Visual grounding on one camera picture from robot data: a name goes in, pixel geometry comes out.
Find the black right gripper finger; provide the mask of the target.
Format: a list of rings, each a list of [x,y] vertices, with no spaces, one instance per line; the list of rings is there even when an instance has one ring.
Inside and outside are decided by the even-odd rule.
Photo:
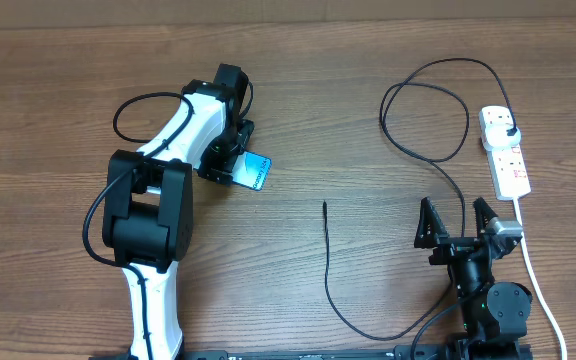
[[[475,211],[475,221],[477,234],[490,234],[497,233],[495,228],[496,221],[498,220],[497,213],[488,205],[488,203],[479,197],[473,202]]]
[[[428,197],[421,200],[419,223],[414,239],[414,247],[432,249],[444,244],[449,238],[436,208]]]

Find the Samsung Galaxy smartphone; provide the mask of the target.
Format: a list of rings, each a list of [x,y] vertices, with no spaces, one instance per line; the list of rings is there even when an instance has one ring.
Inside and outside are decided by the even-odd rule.
[[[261,191],[271,166],[270,158],[246,151],[237,157],[232,170],[232,181],[237,185]]]

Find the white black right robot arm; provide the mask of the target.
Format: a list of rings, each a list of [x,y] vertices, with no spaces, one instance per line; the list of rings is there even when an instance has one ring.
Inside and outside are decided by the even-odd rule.
[[[453,237],[446,230],[429,198],[421,200],[414,246],[431,249],[429,263],[445,265],[455,289],[455,305],[436,314],[419,330],[410,348],[397,351],[410,359],[528,360],[531,347],[520,339],[527,335],[532,293],[522,284],[498,282],[494,261],[510,254],[522,239],[523,227],[516,220],[502,219],[487,202],[473,203],[475,237]],[[419,343],[425,330],[458,308],[464,331],[439,345]]]

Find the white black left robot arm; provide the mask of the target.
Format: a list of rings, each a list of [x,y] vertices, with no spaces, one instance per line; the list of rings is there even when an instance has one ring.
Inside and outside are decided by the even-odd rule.
[[[253,86],[221,64],[211,82],[193,80],[179,107],[139,149],[116,151],[103,190],[102,240],[129,284],[134,336],[126,359],[180,359],[177,270],[193,231],[192,177],[259,191],[271,164],[247,150]]]

